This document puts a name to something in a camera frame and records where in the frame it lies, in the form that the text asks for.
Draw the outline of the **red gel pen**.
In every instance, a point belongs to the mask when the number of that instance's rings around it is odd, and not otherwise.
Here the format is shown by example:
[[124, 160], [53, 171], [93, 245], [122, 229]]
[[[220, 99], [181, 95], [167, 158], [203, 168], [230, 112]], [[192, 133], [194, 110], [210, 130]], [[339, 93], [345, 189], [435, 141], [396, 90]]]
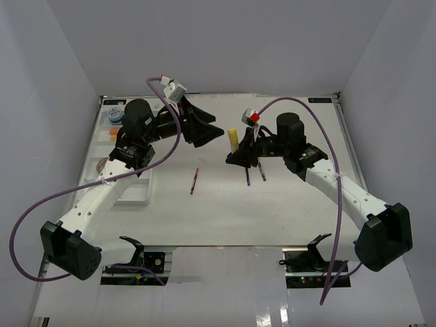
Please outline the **red gel pen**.
[[196, 186], [196, 181], [197, 181], [198, 175], [199, 175], [199, 171], [200, 171], [200, 169], [199, 169], [199, 167], [197, 167], [196, 171], [195, 171], [195, 174], [194, 174], [194, 177], [193, 177], [192, 184], [191, 184], [190, 193], [189, 193], [190, 195], [193, 195], [193, 193], [194, 193], [195, 186]]

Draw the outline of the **blue cleaning gel jar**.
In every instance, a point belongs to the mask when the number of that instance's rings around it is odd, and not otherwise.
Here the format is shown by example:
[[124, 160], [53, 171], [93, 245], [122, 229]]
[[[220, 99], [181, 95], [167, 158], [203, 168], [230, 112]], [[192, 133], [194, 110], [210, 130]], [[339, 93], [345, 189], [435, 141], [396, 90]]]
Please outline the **blue cleaning gel jar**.
[[124, 117], [124, 111], [119, 107], [111, 107], [107, 111], [107, 117], [111, 125], [121, 125]]

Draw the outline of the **large clear tape roll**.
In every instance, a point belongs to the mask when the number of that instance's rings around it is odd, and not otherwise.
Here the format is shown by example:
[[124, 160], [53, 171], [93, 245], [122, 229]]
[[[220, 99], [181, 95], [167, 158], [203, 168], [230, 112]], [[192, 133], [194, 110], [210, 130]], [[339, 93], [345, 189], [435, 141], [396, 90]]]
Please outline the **large clear tape roll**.
[[101, 174], [101, 173], [102, 173], [102, 170], [104, 169], [107, 160], [108, 160], [108, 158], [105, 157], [105, 158], [100, 159], [100, 160], [97, 162], [97, 165], [96, 165], [96, 168], [95, 168], [95, 169], [96, 169], [96, 171], [97, 171], [98, 174]]

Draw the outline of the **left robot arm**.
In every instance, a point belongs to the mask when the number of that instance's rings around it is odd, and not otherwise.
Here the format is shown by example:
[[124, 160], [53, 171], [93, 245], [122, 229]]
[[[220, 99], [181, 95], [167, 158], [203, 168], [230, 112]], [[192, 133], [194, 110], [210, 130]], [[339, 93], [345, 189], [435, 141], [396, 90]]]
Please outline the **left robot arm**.
[[88, 279], [106, 266], [121, 265], [130, 272], [142, 268], [141, 242], [120, 236], [105, 245], [95, 245], [94, 238], [125, 191], [143, 172], [158, 166], [153, 161], [153, 143], [175, 137], [198, 148], [224, 134], [213, 125], [215, 116], [189, 102], [186, 88], [180, 82], [167, 76], [157, 77], [156, 81], [164, 86], [159, 97], [164, 109], [153, 114], [144, 99], [128, 102], [114, 149], [99, 179], [58, 222], [47, 221], [40, 230], [48, 261], [79, 280]]

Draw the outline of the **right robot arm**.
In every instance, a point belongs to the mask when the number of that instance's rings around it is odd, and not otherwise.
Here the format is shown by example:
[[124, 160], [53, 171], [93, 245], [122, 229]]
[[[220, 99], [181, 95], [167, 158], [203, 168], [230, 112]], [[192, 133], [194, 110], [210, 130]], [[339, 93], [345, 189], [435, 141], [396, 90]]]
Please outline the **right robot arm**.
[[369, 270], [378, 272], [412, 249], [408, 209], [401, 203], [389, 205], [340, 176], [327, 154], [307, 142], [297, 114], [280, 114], [274, 134], [261, 125], [255, 110], [246, 110], [242, 121], [247, 125], [245, 135], [227, 156], [227, 164], [252, 168], [263, 157], [282, 158], [291, 173], [321, 191], [354, 222], [359, 230], [354, 251]]

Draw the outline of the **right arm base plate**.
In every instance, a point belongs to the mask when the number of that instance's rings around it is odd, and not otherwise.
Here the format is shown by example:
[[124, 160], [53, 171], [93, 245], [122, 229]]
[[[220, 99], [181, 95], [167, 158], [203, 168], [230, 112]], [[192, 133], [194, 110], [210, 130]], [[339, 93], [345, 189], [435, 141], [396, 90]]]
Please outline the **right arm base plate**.
[[283, 250], [279, 265], [284, 267], [287, 289], [323, 288], [329, 262], [324, 260], [317, 246], [331, 234], [320, 234], [301, 249]]

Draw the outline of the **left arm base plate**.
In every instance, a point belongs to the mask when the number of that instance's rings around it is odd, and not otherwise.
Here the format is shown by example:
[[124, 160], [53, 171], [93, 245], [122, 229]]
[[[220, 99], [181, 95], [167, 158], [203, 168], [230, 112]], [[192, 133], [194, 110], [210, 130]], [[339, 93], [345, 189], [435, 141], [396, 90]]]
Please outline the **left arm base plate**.
[[172, 255], [163, 251], [145, 251], [136, 263], [115, 264], [103, 269], [101, 285], [165, 286]]

